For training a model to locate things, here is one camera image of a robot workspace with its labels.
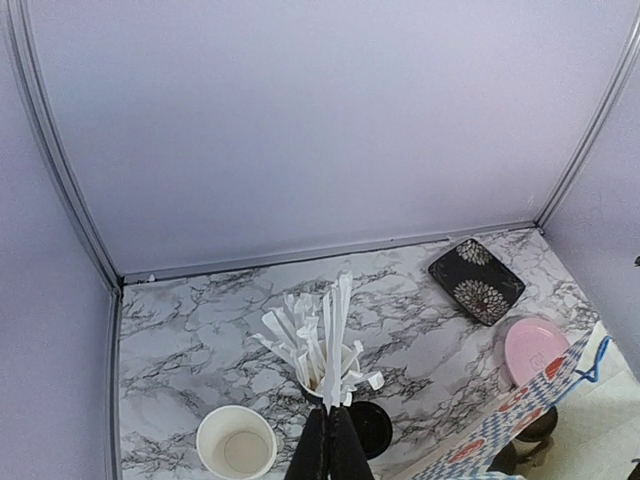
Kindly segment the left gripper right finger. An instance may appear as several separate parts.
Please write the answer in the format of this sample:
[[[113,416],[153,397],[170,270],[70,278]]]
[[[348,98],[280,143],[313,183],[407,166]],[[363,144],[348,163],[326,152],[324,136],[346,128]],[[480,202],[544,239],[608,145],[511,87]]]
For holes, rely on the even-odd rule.
[[[366,455],[345,407],[331,407],[328,417],[329,475],[333,480],[373,480]]]

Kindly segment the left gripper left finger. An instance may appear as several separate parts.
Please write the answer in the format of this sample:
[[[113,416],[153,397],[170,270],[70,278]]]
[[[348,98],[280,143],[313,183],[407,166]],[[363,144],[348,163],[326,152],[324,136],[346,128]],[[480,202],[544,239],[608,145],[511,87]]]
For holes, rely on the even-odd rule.
[[[313,409],[305,423],[285,480],[328,478],[328,416],[324,407]]]

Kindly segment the checkered paper bag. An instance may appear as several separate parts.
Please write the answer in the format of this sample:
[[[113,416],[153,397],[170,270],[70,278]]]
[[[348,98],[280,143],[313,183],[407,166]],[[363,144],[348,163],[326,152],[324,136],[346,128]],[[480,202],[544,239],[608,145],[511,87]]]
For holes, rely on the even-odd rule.
[[[602,323],[402,479],[636,479],[639,382]]]

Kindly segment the pink plate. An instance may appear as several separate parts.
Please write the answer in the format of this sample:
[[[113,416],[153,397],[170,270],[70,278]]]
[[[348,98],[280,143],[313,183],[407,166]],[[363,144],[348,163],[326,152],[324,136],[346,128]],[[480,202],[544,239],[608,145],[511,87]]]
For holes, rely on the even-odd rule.
[[[567,338],[550,321],[539,317],[518,320],[504,342],[505,364],[513,383],[525,385],[569,347]]]

